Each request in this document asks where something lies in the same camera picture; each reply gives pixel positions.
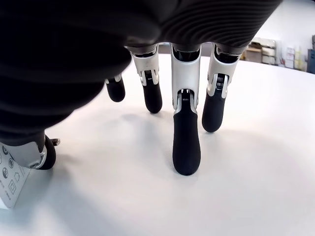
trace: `black rubber fingertip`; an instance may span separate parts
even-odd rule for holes
[[[123,79],[120,79],[118,82],[115,79],[111,79],[106,86],[110,99],[114,102],[123,101],[126,95]]]
[[[56,162],[56,150],[55,147],[53,145],[53,143],[51,142],[51,140],[47,137],[47,135],[45,135],[45,147],[47,149],[47,153],[46,153],[46,161],[44,163],[44,165],[39,168],[39,170],[49,170],[51,169],[55,162]]]
[[[216,91],[215,94],[210,97],[207,93],[206,101],[202,113],[202,126],[210,132],[216,132],[223,120],[225,98],[221,97],[221,92]]]
[[[154,84],[147,84],[143,86],[144,92],[144,100],[146,103],[146,107],[151,113],[158,113],[162,108],[162,95],[161,90],[159,88],[159,83]]]
[[[194,174],[200,165],[197,120],[198,115],[190,109],[174,115],[173,164],[184,176]]]

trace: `metal joint hinge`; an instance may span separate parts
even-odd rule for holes
[[[147,85],[148,80],[152,80],[154,85],[159,82],[158,75],[158,46],[150,53],[146,55],[132,54],[137,73],[140,76],[141,84]]]
[[[229,76],[227,75],[223,75],[224,78],[222,77],[222,74],[215,74],[212,78],[212,81],[208,82],[208,95],[210,97],[215,95],[216,90],[221,90],[221,97],[222,98],[226,98],[227,95],[227,85],[228,85],[228,80],[229,80]]]

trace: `cardboard box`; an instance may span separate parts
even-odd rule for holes
[[[0,143],[0,208],[13,208],[30,173],[19,166],[5,145]]]

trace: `printed icon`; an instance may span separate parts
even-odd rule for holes
[[[16,182],[19,182],[19,180],[20,180],[20,174],[19,174],[19,173],[15,173],[15,174],[14,174],[14,178],[15,178]]]
[[[8,178],[9,172],[8,172],[8,169],[6,167],[3,168],[2,174],[3,174],[4,178]]]
[[[5,154],[5,155],[8,155],[8,151],[7,151],[7,149],[4,147],[4,146],[2,146],[2,151],[3,151],[3,153]]]
[[[14,161],[12,158],[9,159],[9,167],[12,169],[14,166]]]
[[[15,190],[16,190],[16,186],[13,182],[13,180],[11,180],[10,184],[9,184],[9,189],[11,190],[11,193],[14,194]]]

